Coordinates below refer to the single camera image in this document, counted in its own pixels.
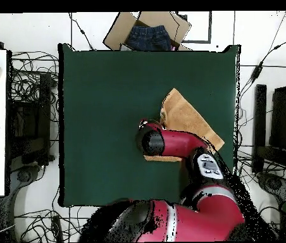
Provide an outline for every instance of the brown towel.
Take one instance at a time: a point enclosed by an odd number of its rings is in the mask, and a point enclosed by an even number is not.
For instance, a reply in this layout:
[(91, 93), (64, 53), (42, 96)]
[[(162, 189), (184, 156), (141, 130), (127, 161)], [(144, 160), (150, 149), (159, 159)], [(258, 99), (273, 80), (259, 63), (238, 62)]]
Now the brown towel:
[[(192, 107), (188, 101), (173, 89), (165, 97), (160, 112), (160, 123), (168, 130), (192, 132), (202, 139), (207, 139), (218, 151), (224, 145), (224, 141), (207, 124), (202, 116)], [(181, 158), (173, 156), (144, 156), (148, 161), (181, 161)]]

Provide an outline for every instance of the cardboard box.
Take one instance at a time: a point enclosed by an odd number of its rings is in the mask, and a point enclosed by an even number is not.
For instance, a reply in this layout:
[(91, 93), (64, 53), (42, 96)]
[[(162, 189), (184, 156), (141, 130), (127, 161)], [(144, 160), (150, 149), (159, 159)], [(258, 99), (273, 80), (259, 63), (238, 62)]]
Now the cardboard box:
[(178, 50), (190, 50), (182, 47), (180, 43), (189, 31), (191, 24), (169, 11), (142, 11), (136, 19), (131, 12), (119, 12), (107, 36), (104, 44), (111, 50), (120, 50), (121, 44), (126, 44), (133, 26), (155, 27), (164, 25), (168, 32), (172, 46)]

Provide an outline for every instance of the denim fabric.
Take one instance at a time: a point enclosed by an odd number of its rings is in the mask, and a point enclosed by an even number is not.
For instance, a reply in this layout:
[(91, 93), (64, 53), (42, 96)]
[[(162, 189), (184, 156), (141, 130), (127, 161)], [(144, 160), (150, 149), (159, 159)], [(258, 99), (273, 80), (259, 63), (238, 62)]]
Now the denim fabric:
[(126, 45), (136, 51), (170, 51), (170, 36), (163, 25), (133, 26)]

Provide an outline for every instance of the white floor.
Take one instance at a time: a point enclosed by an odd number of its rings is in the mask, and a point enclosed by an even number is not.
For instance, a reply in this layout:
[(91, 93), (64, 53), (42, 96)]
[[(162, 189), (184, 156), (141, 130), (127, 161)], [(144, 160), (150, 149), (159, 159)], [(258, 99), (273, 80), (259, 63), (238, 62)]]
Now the white floor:
[[(242, 45), (240, 57), (240, 84), (243, 87), (248, 81), (254, 65), (258, 64), (269, 51), (277, 29), (284, 16), (283, 11), (213, 11), (211, 43), (210, 44), (184, 44), (196, 51), (222, 51), (230, 44)], [(204, 40), (205, 28), (208, 21), (205, 14), (201, 18), (194, 18), (189, 13), (188, 21), (193, 23), (193, 31), (189, 34), (191, 40)], [(88, 39), (95, 49), (107, 49), (103, 39), (112, 25), (117, 13), (73, 13), (73, 18), (78, 21)], [(80, 33), (77, 25), (71, 23), (68, 13), (22, 13), (22, 14), (0, 14), (0, 41), (6, 49), (13, 52), (18, 51), (44, 51), (58, 57), (57, 44), (69, 43), (76, 50), (89, 50), (85, 37)], [(286, 41), (286, 15), (277, 34), (273, 47)], [(286, 45), (273, 51), (265, 60), (264, 68), (256, 84), (266, 84), (268, 87), (267, 110), (271, 109), (272, 94), (275, 88), (286, 86)], [(242, 99), (242, 107), (247, 111), (247, 118), (253, 117), (254, 86), (252, 86)], [(269, 139), (271, 114), (267, 116), (267, 141)], [(52, 139), (56, 138), (57, 127), (52, 123)], [(241, 128), (243, 143), (252, 144), (252, 121), (246, 127)], [(248, 147), (240, 149), (250, 153)], [(51, 154), (56, 160), (46, 168), (44, 178), (34, 182), (30, 187), (24, 188), (18, 194), (15, 206), (15, 215), (21, 215), (32, 211), (50, 209), (52, 200), (56, 195), (59, 185), (58, 167), (58, 143), (53, 145)], [(274, 198), (262, 191), (256, 183), (249, 183), (251, 198), (254, 205), (261, 209), (267, 205), (276, 205)], [(54, 208), (62, 217), (68, 218), (69, 209), (60, 208), (55, 201)], [(71, 220), (77, 227), (77, 211), (79, 207), (71, 208)], [(79, 218), (89, 218), (97, 208), (83, 207), (79, 211)], [(267, 222), (279, 221), (276, 211), (266, 210), (263, 217)], [(19, 236), (34, 219), (17, 218), (16, 232)], [(68, 224), (62, 221), (66, 230)], [(35, 234), (29, 234), (26, 239), (35, 238)], [(70, 241), (76, 241), (78, 235), (71, 237)]]

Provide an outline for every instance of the black cable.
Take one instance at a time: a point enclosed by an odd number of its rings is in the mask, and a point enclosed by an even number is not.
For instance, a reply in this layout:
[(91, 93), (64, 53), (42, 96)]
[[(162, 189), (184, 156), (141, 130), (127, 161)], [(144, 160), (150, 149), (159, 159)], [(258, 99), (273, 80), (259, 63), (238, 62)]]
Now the black cable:
[(273, 46), (273, 43), (274, 43), (275, 40), (276, 40), (276, 37), (277, 37), (277, 34), (278, 34), (278, 32), (279, 32), (280, 26), (282, 26), (282, 22), (283, 22), (283, 19), (284, 19), (285, 17), (286, 17), (286, 11), (285, 11), (284, 16), (282, 17), (282, 21), (281, 21), (280, 24), (279, 24), (278, 30), (276, 31), (275, 37), (274, 37), (273, 40), (272, 40), (271, 46), (270, 46), (270, 48), (269, 48), (269, 51), (271, 50), (271, 48), (272, 48), (272, 46)]
[(82, 206), (81, 207), (79, 207), (79, 209), (78, 209), (78, 211), (77, 211), (77, 221), (78, 221), (78, 226), (80, 226), (80, 223), (79, 223), (79, 211), (80, 211), (80, 209), (82, 208)]
[(73, 18), (71, 17), (71, 14), (70, 14), (70, 13), (68, 13), (68, 14), (69, 14), (70, 20), (73, 21), (73, 22), (75, 22), (75, 23), (77, 24), (77, 26), (78, 26), (78, 28), (79, 28), (79, 30), (80, 30), (80, 33), (83, 34), (83, 35), (85, 36), (85, 38), (87, 39), (87, 42), (88, 42), (88, 45), (89, 45), (90, 49), (91, 49), (91, 50), (94, 50), (94, 48), (92, 47), (92, 45), (90, 44), (90, 42), (89, 42), (89, 40), (88, 40), (88, 37), (87, 37), (86, 34), (85, 34), (85, 31), (83, 31), (83, 30), (81, 29), (79, 23), (78, 23), (75, 19), (73, 19)]
[(46, 170), (46, 166), (44, 166), (43, 174), (42, 174), (41, 178), (43, 178), (43, 176), (44, 176), (44, 174), (45, 174), (45, 170)]
[(261, 213), (262, 213), (264, 210), (266, 210), (266, 209), (275, 209), (276, 211), (278, 211), (278, 212), (280, 212), (280, 213), (286, 215), (286, 212), (284, 212), (284, 211), (282, 211), (282, 210), (280, 210), (280, 209), (278, 209), (278, 208), (276, 208), (276, 207), (273, 207), (273, 206), (267, 206), (267, 207), (264, 207), (264, 208), (260, 209), (259, 215), (261, 215)]
[(178, 33), (178, 29), (179, 29), (180, 24), (175, 20), (175, 18), (173, 17), (173, 15), (172, 15), (171, 11), (169, 11), (169, 13), (170, 13), (171, 17), (173, 18), (173, 20), (175, 21), (175, 23), (178, 25), (178, 27), (177, 27), (177, 31), (176, 31), (176, 35), (175, 35), (175, 40), (174, 40), (174, 41), (176, 42), (177, 33)]

